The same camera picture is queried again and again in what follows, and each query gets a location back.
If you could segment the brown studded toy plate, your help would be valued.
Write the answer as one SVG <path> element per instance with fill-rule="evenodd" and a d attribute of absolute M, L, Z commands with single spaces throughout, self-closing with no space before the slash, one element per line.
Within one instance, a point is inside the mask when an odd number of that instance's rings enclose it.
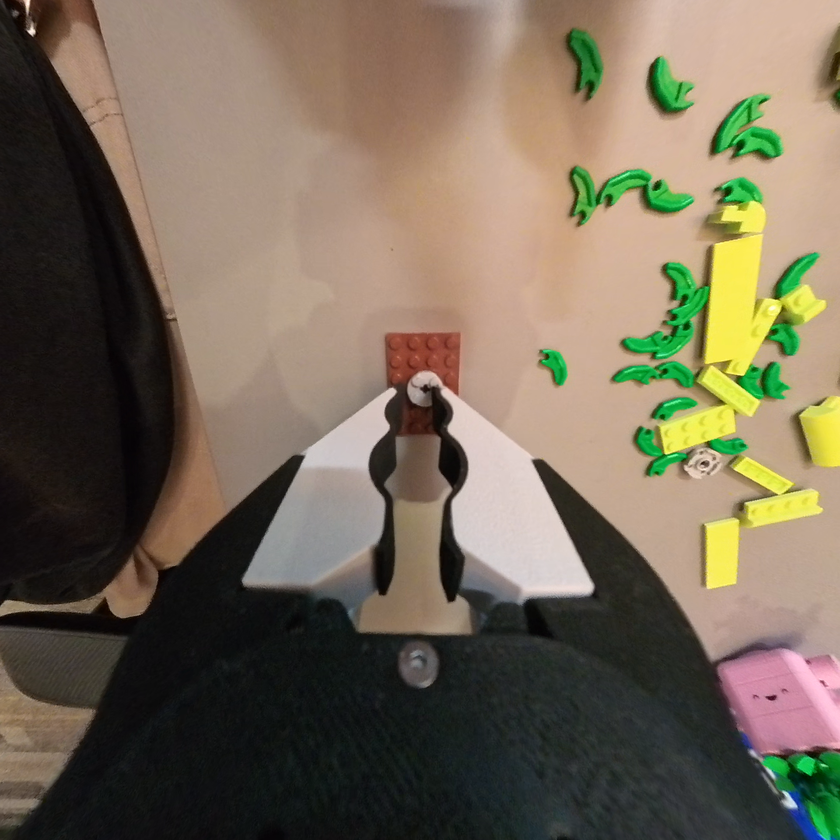
<path fill-rule="evenodd" d="M 389 332 L 385 336 L 385 380 L 407 385 L 415 374 L 431 371 L 443 386 L 459 394 L 460 332 Z M 431 399 L 419 406 L 403 398 L 401 436 L 424 436 L 433 429 Z"/>

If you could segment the pile of yellow and green bricks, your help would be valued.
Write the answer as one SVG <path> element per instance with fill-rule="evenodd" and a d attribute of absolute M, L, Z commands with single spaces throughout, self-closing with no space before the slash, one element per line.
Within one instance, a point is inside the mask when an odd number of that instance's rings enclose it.
<path fill-rule="evenodd" d="M 577 65 L 576 90 L 591 99 L 604 78 L 604 63 L 593 36 L 573 28 L 566 43 Z M 694 85 L 673 75 L 668 59 L 657 56 L 647 84 L 659 110 L 677 114 L 691 108 Z M 714 154 L 731 152 L 733 157 L 756 154 L 766 160 L 784 151 L 780 135 L 759 125 L 769 94 L 754 94 L 741 100 L 721 121 L 711 142 Z M 597 185 L 592 174 L 580 165 L 570 170 L 574 203 L 570 216 L 582 226 L 599 208 L 613 207 L 622 197 L 639 192 L 648 210 L 656 214 L 677 214 L 694 202 L 688 193 L 674 192 L 665 179 L 654 178 L 644 168 L 620 171 Z M 630 364 L 617 371 L 614 383 L 676 382 L 684 389 L 699 387 L 718 403 L 692 413 L 698 403 L 690 396 L 676 396 L 656 405 L 652 419 L 656 427 L 640 426 L 634 435 L 637 449 L 648 459 L 646 475 L 662 476 L 671 466 L 681 466 L 686 454 L 708 446 L 731 458 L 731 468 L 761 487 L 781 495 L 792 487 L 772 470 L 744 455 L 747 443 L 734 437 L 738 417 L 752 417 L 764 399 L 783 400 L 790 387 L 781 379 L 781 365 L 754 363 L 766 341 L 776 343 L 784 355 L 797 354 L 801 346 L 797 328 L 826 309 L 804 282 L 820 255 L 810 253 L 794 260 L 773 286 L 771 297 L 756 297 L 760 277 L 763 232 L 767 224 L 764 199 L 758 186 L 746 177 L 735 177 L 715 187 L 720 209 L 707 223 L 720 228 L 725 240 L 710 248 L 708 281 L 700 284 L 688 266 L 679 261 L 663 264 L 674 304 L 661 328 L 643 337 L 621 341 L 626 352 L 648 357 L 658 364 Z M 703 365 L 699 372 L 674 358 L 689 346 L 704 319 Z"/>

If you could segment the dark grey rounded object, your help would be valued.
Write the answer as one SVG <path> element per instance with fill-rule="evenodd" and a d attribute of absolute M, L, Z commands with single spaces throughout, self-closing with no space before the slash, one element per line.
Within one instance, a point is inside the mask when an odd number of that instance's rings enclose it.
<path fill-rule="evenodd" d="M 3 626 L 2 665 L 13 685 L 54 706 L 96 708 L 127 638 L 86 629 Z"/>

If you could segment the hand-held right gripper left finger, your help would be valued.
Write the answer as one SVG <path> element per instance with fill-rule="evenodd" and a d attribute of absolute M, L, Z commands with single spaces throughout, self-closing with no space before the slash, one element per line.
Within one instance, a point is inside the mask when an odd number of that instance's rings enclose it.
<path fill-rule="evenodd" d="M 242 584 L 309 594 L 357 612 L 378 589 L 376 548 L 393 564 L 392 498 L 403 388 L 378 395 L 302 454 Z"/>

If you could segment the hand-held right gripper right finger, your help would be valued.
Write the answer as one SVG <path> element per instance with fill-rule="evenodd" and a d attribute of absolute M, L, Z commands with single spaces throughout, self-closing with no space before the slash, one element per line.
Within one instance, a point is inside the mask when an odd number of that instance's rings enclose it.
<path fill-rule="evenodd" d="M 452 602 L 585 598 L 595 585 L 533 457 L 448 388 L 435 389 L 443 508 L 439 575 Z"/>

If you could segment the beige cloth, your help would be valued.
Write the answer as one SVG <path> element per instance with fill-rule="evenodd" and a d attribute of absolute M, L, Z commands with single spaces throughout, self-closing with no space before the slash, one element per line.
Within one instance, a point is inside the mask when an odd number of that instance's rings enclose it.
<path fill-rule="evenodd" d="M 170 471 L 142 540 L 102 592 L 97 609 L 100 614 L 131 618 L 149 607 L 164 572 L 184 560 L 222 518 L 225 506 L 94 3 L 49 2 L 38 25 L 37 40 L 97 137 L 118 181 L 150 266 L 169 333 L 175 394 Z"/>

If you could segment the pink toy block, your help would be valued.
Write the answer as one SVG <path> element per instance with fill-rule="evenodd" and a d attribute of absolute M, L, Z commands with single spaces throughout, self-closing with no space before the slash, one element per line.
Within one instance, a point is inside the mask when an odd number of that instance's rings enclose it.
<path fill-rule="evenodd" d="M 717 675 L 738 727 L 759 753 L 838 750 L 838 658 L 777 647 L 723 661 Z"/>

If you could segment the person's black clothing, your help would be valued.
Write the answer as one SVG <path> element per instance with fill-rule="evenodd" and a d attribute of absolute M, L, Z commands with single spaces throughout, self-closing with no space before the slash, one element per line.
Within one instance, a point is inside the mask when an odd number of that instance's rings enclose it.
<path fill-rule="evenodd" d="M 109 163 L 2 2 L 2 599 L 101 592 L 172 461 L 165 316 Z"/>

